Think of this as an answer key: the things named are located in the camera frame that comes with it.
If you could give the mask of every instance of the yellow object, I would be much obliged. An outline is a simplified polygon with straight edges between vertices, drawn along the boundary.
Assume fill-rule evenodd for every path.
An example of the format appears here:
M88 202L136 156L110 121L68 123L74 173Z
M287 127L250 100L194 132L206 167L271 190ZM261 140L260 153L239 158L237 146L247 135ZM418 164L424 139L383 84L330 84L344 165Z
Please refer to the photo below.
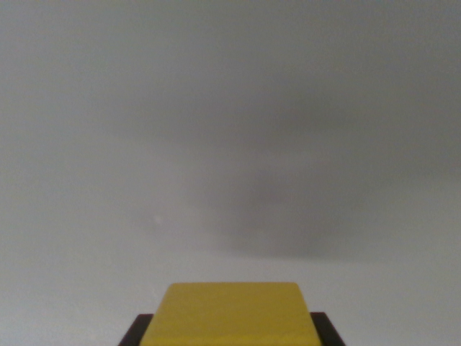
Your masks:
M295 283L175 283L140 346L320 346Z

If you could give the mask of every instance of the black base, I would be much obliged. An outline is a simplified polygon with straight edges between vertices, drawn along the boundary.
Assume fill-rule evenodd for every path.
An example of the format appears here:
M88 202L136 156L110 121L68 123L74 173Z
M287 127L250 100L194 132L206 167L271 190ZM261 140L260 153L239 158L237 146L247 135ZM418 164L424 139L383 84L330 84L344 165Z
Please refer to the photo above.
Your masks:
M311 312L310 316L323 346L346 346L324 312ZM138 315L118 346L139 346L152 317L153 314Z

